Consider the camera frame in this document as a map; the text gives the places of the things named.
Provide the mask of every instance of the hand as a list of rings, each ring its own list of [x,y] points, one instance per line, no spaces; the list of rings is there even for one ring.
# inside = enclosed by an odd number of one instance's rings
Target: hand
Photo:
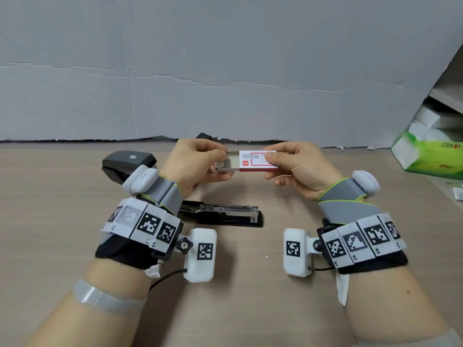
[[[267,172],[265,179],[275,178],[275,186],[292,186],[311,201],[333,184],[343,179],[343,175],[328,161],[323,152],[310,142],[281,142],[264,150],[265,159],[279,166],[275,172]]]
[[[227,148],[218,142],[206,139],[180,139],[170,153],[159,175],[175,181],[183,198],[193,192],[196,184],[227,181],[233,172],[219,173],[214,164],[223,162]]]

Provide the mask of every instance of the forearm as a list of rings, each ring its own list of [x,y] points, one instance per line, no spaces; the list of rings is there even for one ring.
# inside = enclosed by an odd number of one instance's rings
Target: forearm
[[[346,314],[357,339],[417,342],[449,326],[407,267],[351,274]]]
[[[108,259],[95,259],[83,278],[101,291],[124,299],[146,297],[151,284],[142,270]],[[127,347],[132,344],[140,314],[109,314],[78,302],[69,293],[27,346]]]

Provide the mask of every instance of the gray backdrop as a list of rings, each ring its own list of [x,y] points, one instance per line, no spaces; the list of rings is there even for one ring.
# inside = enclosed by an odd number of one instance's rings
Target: gray backdrop
[[[463,0],[0,0],[0,140],[389,147]]]

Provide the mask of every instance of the cable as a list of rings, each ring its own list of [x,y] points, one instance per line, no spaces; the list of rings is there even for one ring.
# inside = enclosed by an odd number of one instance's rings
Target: cable
[[[327,270],[333,270],[335,269],[334,267],[327,267],[327,268],[312,268],[312,267],[308,267],[309,270],[313,271],[313,272],[325,272]]]
[[[184,268],[184,269],[179,269],[179,270],[176,270],[176,271],[174,271],[174,272],[171,272],[170,274],[167,274],[166,276],[164,276],[164,277],[160,278],[159,280],[157,280],[153,285],[151,285],[150,291],[152,290],[152,288],[153,288],[154,286],[156,286],[157,284],[159,284],[159,283],[162,282],[163,280],[165,280],[165,279],[171,277],[171,276],[174,275],[174,274],[185,273],[186,271],[187,271],[187,269]]]

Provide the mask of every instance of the red and white box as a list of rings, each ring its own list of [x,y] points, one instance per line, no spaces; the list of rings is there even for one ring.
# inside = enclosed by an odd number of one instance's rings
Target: red and white box
[[[276,151],[231,151],[227,152],[227,159],[215,164],[219,172],[270,172],[278,169],[267,162],[264,155]]]

